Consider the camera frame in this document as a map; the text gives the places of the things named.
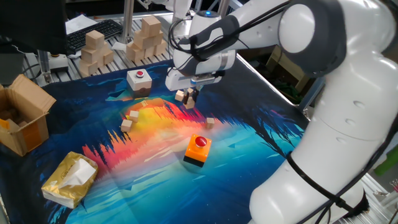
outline gold foil package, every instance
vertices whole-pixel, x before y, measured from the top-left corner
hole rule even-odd
[[[76,208],[93,185],[98,165],[91,159],[69,152],[42,187],[46,199]]]

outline colorful mat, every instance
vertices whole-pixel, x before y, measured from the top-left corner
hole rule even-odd
[[[44,88],[57,102],[50,139],[19,157],[0,146],[0,193],[15,223],[247,223],[251,192],[299,143],[307,120],[239,60],[186,110],[164,82],[171,62],[146,66],[150,97],[132,100],[127,70]],[[130,110],[139,122],[120,130]],[[206,117],[216,118],[205,129]],[[203,168],[183,161],[190,136],[213,140]],[[99,165],[74,210],[43,198],[43,183],[70,151]]]

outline monitor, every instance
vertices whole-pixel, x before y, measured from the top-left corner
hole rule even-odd
[[[67,53],[65,0],[0,1],[0,35],[37,50]]]

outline red button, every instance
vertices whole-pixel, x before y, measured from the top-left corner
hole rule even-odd
[[[207,144],[207,140],[206,138],[199,136],[195,139],[195,143],[198,147],[205,147]]]

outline white box with red button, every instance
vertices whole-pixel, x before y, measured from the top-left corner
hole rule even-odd
[[[129,91],[133,98],[147,97],[152,87],[152,79],[145,69],[132,70],[127,72]]]

